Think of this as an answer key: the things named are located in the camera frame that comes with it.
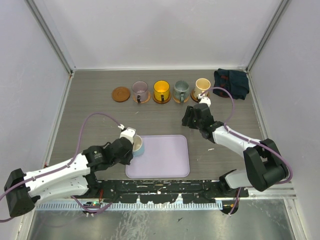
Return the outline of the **white mug blue handle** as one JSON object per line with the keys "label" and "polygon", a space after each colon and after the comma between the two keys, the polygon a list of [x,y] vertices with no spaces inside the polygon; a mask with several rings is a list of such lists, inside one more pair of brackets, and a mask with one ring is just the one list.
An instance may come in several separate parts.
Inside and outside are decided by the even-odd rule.
{"label": "white mug blue handle", "polygon": [[133,149],[132,149],[132,154],[133,157],[139,157],[143,155],[145,152],[145,147],[144,147],[144,142],[143,139],[139,135],[135,135],[133,137]]}

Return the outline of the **grey ceramic mug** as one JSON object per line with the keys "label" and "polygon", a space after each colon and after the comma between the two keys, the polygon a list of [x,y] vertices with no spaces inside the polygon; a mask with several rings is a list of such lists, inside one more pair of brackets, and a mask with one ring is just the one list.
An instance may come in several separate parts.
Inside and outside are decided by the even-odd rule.
{"label": "grey ceramic mug", "polygon": [[184,101],[190,95],[190,86],[187,82],[179,80],[175,83],[173,92],[173,97],[179,99],[181,102]]}

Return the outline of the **yellow glass mug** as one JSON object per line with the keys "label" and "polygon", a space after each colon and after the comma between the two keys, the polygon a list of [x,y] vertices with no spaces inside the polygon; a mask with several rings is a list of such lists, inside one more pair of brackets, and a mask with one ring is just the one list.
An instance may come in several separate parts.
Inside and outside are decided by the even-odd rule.
{"label": "yellow glass mug", "polygon": [[170,84],[159,80],[153,85],[153,95],[159,101],[165,101],[170,96]]}

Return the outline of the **purple glass cup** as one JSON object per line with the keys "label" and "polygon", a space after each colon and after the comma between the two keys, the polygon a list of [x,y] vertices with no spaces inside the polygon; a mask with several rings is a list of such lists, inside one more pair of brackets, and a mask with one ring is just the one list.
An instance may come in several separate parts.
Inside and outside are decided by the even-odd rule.
{"label": "purple glass cup", "polygon": [[148,84],[144,81],[136,81],[132,85],[134,99],[138,103],[145,102],[149,97]]}

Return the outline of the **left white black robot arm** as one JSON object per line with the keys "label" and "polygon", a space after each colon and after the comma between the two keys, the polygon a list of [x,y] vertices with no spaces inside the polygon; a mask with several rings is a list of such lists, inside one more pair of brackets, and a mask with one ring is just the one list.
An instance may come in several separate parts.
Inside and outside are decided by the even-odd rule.
{"label": "left white black robot arm", "polygon": [[95,198],[102,184],[95,175],[115,164],[128,165],[133,159],[133,142],[125,137],[104,146],[91,146],[74,159],[36,171],[13,170],[4,185],[9,216],[22,216],[37,204],[74,196]]}

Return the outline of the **dark wooden coaster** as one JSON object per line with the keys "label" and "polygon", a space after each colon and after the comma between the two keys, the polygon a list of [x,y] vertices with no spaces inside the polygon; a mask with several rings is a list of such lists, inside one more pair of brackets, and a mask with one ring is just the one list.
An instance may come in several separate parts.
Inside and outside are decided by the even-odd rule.
{"label": "dark wooden coaster", "polygon": [[130,98],[131,92],[127,87],[119,86],[112,91],[111,96],[114,101],[122,103]]}
{"label": "dark wooden coaster", "polygon": [[164,100],[164,101],[157,100],[154,95],[152,96],[152,99],[153,99],[157,104],[163,105],[163,104],[168,103],[168,102],[171,100],[171,96],[169,96],[168,99],[166,99],[166,100]]}
{"label": "dark wooden coaster", "polygon": [[200,100],[198,99],[198,95],[201,95],[203,93],[202,90],[197,91],[195,88],[191,91],[190,96],[192,98],[192,100],[196,103],[199,103]]}

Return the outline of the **woven rattan coaster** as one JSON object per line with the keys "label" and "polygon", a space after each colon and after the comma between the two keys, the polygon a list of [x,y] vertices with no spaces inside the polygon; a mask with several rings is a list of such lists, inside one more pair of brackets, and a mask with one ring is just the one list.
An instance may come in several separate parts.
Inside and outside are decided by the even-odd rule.
{"label": "woven rattan coaster", "polygon": [[138,104],[145,104],[151,99],[151,93],[148,92],[148,96],[147,96],[147,99],[145,101],[138,101],[137,98],[134,95],[132,96],[132,99],[133,99],[134,102],[136,102]]}
{"label": "woven rattan coaster", "polygon": [[184,101],[180,101],[179,99],[173,97],[173,100],[178,104],[186,103],[189,99],[190,97],[188,96],[186,99],[184,99]]}

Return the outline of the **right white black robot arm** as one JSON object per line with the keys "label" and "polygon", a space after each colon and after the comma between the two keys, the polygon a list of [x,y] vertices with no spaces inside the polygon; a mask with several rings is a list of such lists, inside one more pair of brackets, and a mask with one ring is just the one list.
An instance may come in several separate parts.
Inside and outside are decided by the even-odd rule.
{"label": "right white black robot arm", "polygon": [[292,179],[292,170],[273,140],[249,138],[233,131],[225,123],[214,120],[206,103],[188,106],[181,122],[183,126],[199,130],[204,139],[243,158],[245,169],[234,169],[219,177],[219,191],[223,196],[231,197],[242,187],[253,187],[263,192]]}

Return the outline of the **cream yellow mug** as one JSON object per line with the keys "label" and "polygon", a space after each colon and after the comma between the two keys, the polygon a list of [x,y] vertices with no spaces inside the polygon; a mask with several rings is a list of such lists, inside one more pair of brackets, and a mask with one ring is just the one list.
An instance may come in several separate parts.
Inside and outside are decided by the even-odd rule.
{"label": "cream yellow mug", "polygon": [[199,94],[203,94],[211,87],[211,82],[206,78],[199,78],[195,82],[195,88],[193,91],[194,97],[197,99]]}

